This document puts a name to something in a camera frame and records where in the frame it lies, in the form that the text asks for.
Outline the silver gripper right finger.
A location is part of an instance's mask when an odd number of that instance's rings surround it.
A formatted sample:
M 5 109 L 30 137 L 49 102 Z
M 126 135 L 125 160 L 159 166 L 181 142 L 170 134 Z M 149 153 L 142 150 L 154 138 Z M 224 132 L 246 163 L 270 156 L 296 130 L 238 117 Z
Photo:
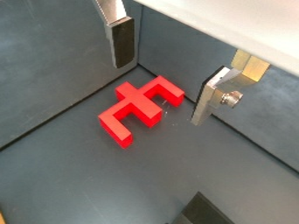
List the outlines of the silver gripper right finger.
M 240 90 L 257 84 L 269 68 L 269 62 L 238 49 L 232 68 L 222 66 L 202 84 L 192 123 L 202 125 L 221 105 L 236 108 L 244 98 Z

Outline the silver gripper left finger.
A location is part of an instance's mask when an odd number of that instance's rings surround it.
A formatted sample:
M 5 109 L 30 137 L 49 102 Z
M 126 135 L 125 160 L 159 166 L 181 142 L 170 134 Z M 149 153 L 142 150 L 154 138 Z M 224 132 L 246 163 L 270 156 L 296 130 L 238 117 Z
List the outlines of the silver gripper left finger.
M 123 0 L 93 0 L 106 25 L 115 68 L 126 66 L 135 57 L 135 20 L 127 15 Z

